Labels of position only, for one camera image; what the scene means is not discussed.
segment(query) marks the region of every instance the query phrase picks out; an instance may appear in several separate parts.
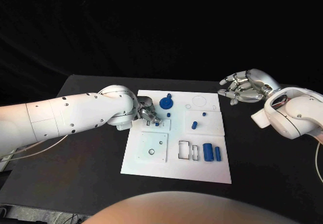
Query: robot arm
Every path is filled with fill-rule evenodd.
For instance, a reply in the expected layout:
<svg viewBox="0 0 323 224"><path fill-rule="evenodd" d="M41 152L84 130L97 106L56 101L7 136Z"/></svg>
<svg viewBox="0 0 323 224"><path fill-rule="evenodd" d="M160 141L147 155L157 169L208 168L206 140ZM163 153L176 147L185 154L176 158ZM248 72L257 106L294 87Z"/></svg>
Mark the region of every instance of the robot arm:
<svg viewBox="0 0 323 224"><path fill-rule="evenodd" d="M118 85L41 102L0 107L0 156L35 142L82 132L105 123L118 130L146 118L160 123L152 99Z"/></svg>
<svg viewBox="0 0 323 224"><path fill-rule="evenodd" d="M264 108L251 116L260 128L273 125L289 139L309 134L323 142L322 94L296 87L281 89L273 77L257 69L235 73L221 84L228 81L229 88L218 93L231 98L231 105L266 100Z"/></svg>

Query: black curtain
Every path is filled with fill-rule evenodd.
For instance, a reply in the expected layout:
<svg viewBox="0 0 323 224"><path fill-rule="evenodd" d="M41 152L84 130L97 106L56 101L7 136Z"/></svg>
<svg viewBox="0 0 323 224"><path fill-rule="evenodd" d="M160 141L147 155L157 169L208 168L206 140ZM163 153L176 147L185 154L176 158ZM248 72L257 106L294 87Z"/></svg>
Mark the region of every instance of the black curtain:
<svg viewBox="0 0 323 224"><path fill-rule="evenodd" d="M0 105L54 98L72 74L219 81L258 68L322 93L316 12L227 4L0 0Z"/></svg>

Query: circular hole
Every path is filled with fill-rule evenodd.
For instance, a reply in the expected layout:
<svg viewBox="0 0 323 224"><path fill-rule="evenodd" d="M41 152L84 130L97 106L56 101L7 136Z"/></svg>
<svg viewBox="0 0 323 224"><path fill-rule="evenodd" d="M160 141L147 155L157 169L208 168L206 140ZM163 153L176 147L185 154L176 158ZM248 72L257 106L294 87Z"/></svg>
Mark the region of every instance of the circular hole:
<svg viewBox="0 0 323 224"><path fill-rule="evenodd" d="M149 150L149 153L150 153L150 155L153 155L153 154L155 154L155 150L153 150L153 149L150 149L150 150Z"/></svg>

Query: white cable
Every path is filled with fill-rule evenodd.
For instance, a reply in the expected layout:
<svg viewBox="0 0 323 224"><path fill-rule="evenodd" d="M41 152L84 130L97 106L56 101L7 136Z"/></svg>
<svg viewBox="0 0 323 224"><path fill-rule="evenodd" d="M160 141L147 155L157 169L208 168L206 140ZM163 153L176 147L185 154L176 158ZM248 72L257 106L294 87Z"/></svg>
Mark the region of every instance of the white cable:
<svg viewBox="0 0 323 224"><path fill-rule="evenodd" d="M48 151L52 147L55 147L61 142L62 142L62 140L65 139L68 137L68 135L51 146L51 147L48 147L46 149L43 149L42 151L39 151L38 153L35 153L35 154L31 154L31 155L26 155L26 156L22 156L22 157L19 157L19 158L15 158L15 159L10 159L10 160L3 160L3 161L0 161L0 162L6 162L6 161L13 161L13 160L19 160L19 159L22 159L22 158L28 158L28 157L31 157L31 156L33 156L33 155L36 155L36 154L39 154L39 153L42 153L42 152L45 152L45 151Z"/></svg>
<svg viewBox="0 0 323 224"><path fill-rule="evenodd" d="M320 149L320 142L319 142L319 145L317 145L317 148L316 148L316 154L315 154L315 167L316 167L316 172L317 172L317 175L322 179L322 183L323 183L323 178L322 178L322 175L320 175L320 171L319 171L319 168L317 168L317 154L319 154L319 149Z"/></svg>
<svg viewBox="0 0 323 224"><path fill-rule="evenodd" d="M19 151L15 152L15 153L6 154L5 156L0 157L0 159L5 158L5 157L7 157L9 155L15 155L15 154L18 154L18 153L20 153L20 152L23 152L23 151L28 151L31 148L33 148L36 145L39 145L39 144L43 143L45 141L38 142L36 144L33 144L32 146L26 147L25 149L19 150Z"/></svg>
<svg viewBox="0 0 323 224"><path fill-rule="evenodd" d="M54 224L56 223L56 221L58 221L58 218L59 218L61 214L62 214L62 212L59 213L59 215L58 215L58 217L56 217L56 219L55 219L55 221L54 221Z"/></svg>

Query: black table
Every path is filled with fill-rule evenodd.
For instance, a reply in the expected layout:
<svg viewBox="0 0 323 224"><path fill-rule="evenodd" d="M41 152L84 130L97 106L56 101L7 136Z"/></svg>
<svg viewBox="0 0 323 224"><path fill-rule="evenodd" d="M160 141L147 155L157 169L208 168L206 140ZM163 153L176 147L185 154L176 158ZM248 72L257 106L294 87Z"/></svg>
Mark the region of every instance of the black table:
<svg viewBox="0 0 323 224"><path fill-rule="evenodd" d="M218 82L74 75L58 96L98 92L113 84L127 86L134 93L139 89L217 93L221 87ZM258 128L251 114L263 102L231 106L222 96L219 101L232 185L121 174L129 130L104 125L71 135L49 151L19 161L0 191L0 203L93 215L129 197L178 190L234 198L299 222L319 223L323 184L315 170L317 141L307 135L290 140L271 127ZM56 141L46 141L32 152Z"/></svg>

